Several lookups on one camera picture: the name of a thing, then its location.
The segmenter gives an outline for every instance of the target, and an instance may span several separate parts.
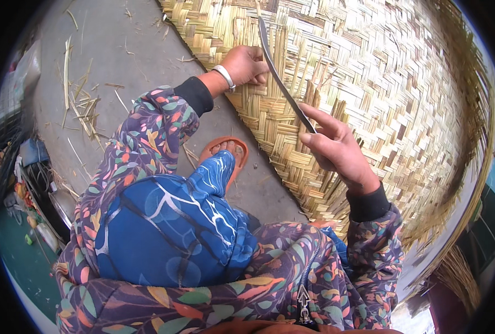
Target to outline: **curved blade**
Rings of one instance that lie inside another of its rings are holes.
[[[292,110],[294,110],[296,115],[299,117],[299,119],[305,125],[305,127],[307,128],[307,131],[309,131],[312,134],[317,133],[316,130],[314,129],[313,125],[311,124],[311,122],[309,122],[309,120],[307,119],[307,117],[305,116],[303,111],[299,108],[298,104],[296,103],[294,98],[292,98],[292,96],[290,95],[290,93],[288,92],[286,87],[284,87],[283,82],[279,78],[278,71],[275,69],[274,62],[270,56],[270,48],[268,46],[268,36],[266,33],[266,24],[264,23],[263,18],[260,16],[259,16],[259,34],[260,34],[261,44],[263,45],[263,54],[264,54],[264,57],[266,58],[266,63],[268,63],[268,67],[270,68],[271,75],[274,77],[275,82],[277,82],[279,89],[283,93],[283,95],[286,98],[286,100],[288,101],[288,103],[290,103]]]

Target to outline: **bangle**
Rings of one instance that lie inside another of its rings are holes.
[[[232,83],[231,76],[229,75],[229,72],[227,72],[227,70],[225,69],[224,66],[216,65],[212,68],[212,70],[215,70],[218,73],[220,73],[222,75],[222,77],[225,78],[225,81],[227,81],[227,84],[229,85],[229,90],[227,91],[227,93],[235,92],[236,85],[234,83]]]

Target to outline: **orange slipper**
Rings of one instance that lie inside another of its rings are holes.
[[[210,158],[212,156],[211,150],[213,147],[215,147],[217,144],[221,144],[223,142],[229,142],[229,141],[235,142],[236,145],[240,146],[242,150],[244,150],[244,157],[242,158],[242,161],[240,161],[240,164],[238,166],[235,165],[235,170],[232,171],[232,175],[231,178],[229,179],[229,182],[227,183],[225,192],[229,190],[229,186],[234,182],[238,173],[240,173],[242,168],[244,168],[245,164],[247,163],[248,161],[247,157],[249,156],[249,150],[247,148],[248,146],[237,137],[224,136],[224,137],[215,138],[205,146],[203,152],[201,152],[201,155],[199,156],[199,161],[197,162],[197,165],[200,165],[205,159]]]

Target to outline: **knife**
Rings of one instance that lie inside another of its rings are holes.
[[[283,82],[281,81],[281,78],[279,78],[278,71],[275,69],[274,62],[271,59],[270,47],[268,46],[268,35],[266,32],[266,23],[264,23],[263,17],[260,13],[260,6],[258,1],[257,1],[257,15],[259,18],[259,35],[260,35],[261,45],[263,46],[263,55],[264,58],[266,59],[266,63],[268,63],[268,67],[270,69],[270,73],[272,77],[274,77],[274,80],[278,84],[279,89],[283,93],[288,103],[290,103],[292,110],[294,110],[296,115],[299,117],[299,120],[305,125],[307,131],[309,131],[312,134],[318,133],[316,129],[314,129],[314,126],[311,124],[311,122],[309,122],[309,119],[307,119],[303,111],[299,108],[298,104],[296,103],[296,100],[294,100],[292,95],[288,92]],[[324,170],[337,171],[335,165],[328,158],[312,150],[311,153],[318,161],[318,165],[322,167]]]
[[[309,122],[309,120],[307,119],[303,111],[299,108],[298,104],[296,103],[292,95],[288,92],[288,90],[284,86],[283,82],[281,81],[281,78],[279,78],[278,71],[276,70],[274,62],[271,59],[271,55],[270,55],[270,48],[268,46],[268,35],[266,33],[266,24],[264,23],[263,17],[260,15],[259,15],[259,34],[260,34],[260,41],[263,46],[263,55],[266,58],[266,63],[268,63],[268,67],[270,68],[271,75],[272,77],[274,77],[274,80],[278,84],[279,89],[283,93],[288,103],[290,103],[292,110],[294,110],[296,115],[299,117],[299,120],[305,125],[307,130],[312,134],[317,133],[311,122]]]

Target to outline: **fingernail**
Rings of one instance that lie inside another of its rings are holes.
[[[299,140],[308,145],[311,142],[312,134],[299,134]]]

